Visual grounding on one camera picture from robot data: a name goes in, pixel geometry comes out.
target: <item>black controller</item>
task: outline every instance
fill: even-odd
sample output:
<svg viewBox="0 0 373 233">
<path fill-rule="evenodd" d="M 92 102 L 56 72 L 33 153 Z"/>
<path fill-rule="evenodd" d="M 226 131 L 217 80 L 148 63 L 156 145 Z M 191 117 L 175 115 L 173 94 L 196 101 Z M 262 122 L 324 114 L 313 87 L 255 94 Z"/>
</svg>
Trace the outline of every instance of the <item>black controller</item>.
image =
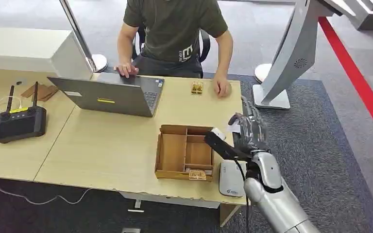
<svg viewBox="0 0 373 233">
<path fill-rule="evenodd" d="M 46 132 L 46 109 L 36 105 L 38 82 L 35 83 L 34 104 L 29 108 L 11 110 L 14 88 L 11 86 L 6 112 L 0 114 L 0 143 L 39 137 Z"/>
</svg>

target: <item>desk leg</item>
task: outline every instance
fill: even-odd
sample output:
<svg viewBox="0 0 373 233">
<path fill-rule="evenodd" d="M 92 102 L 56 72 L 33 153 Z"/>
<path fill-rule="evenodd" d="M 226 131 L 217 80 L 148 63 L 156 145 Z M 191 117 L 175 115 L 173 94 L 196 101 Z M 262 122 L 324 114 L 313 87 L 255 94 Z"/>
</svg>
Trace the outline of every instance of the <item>desk leg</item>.
<svg viewBox="0 0 373 233">
<path fill-rule="evenodd" d="M 229 219 L 239 210 L 240 205 L 220 204 L 220 227 L 223 227 Z"/>
</svg>

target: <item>red floor line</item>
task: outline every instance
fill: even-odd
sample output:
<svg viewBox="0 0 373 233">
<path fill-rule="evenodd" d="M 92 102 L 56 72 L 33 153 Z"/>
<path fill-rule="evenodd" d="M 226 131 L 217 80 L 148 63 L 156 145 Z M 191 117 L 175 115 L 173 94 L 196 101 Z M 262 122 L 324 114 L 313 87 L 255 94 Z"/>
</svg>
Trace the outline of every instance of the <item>red floor line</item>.
<svg viewBox="0 0 373 233">
<path fill-rule="evenodd" d="M 325 36 L 327 37 L 332 49 L 334 50 L 336 56 L 338 57 L 339 62 L 350 78 L 352 84 L 355 87 L 355 90 L 358 92 L 362 101 L 373 117 L 373 90 L 368 85 L 364 76 L 359 71 L 358 67 L 352 60 L 351 56 L 348 54 L 341 40 L 335 33 L 331 24 L 328 22 L 326 17 L 320 17 L 318 19 L 322 30 L 324 31 Z"/>
</svg>

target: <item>dark green t-shirt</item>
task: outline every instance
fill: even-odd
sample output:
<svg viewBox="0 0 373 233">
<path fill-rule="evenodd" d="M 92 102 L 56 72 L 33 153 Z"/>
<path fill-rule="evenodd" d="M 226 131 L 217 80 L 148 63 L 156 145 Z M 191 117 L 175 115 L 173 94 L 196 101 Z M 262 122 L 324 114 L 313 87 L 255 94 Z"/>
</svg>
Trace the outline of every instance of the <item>dark green t-shirt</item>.
<svg viewBox="0 0 373 233">
<path fill-rule="evenodd" d="M 199 29 L 214 38 L 228 30 L 216 0 L 128 0 L 123 21 L 146 27 L 148 57 L 185 62 L 199 52 Z"/>
</svg>

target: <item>ventilation grille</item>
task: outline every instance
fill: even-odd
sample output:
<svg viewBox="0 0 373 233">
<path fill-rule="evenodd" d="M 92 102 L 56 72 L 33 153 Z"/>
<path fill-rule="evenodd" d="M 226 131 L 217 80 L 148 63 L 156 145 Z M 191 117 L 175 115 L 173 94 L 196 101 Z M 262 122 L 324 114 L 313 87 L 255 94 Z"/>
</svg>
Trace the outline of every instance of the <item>ventilation grille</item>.
<svg viewBox="0 0 373 233">
<path fill-rule="evenodd" d="M 305 58 L 300 58 L 300 59 L 298 59 L 298 60 L 294 63 L 294 66 L 295 66 L 295 68 L 297 68 L 297 69 L 301 69 L 301 68 L 304 68 L 307 64 L 308 64 L 308 60 L 307 60 L 307 59 L 305 59 Z"/>
</svg>

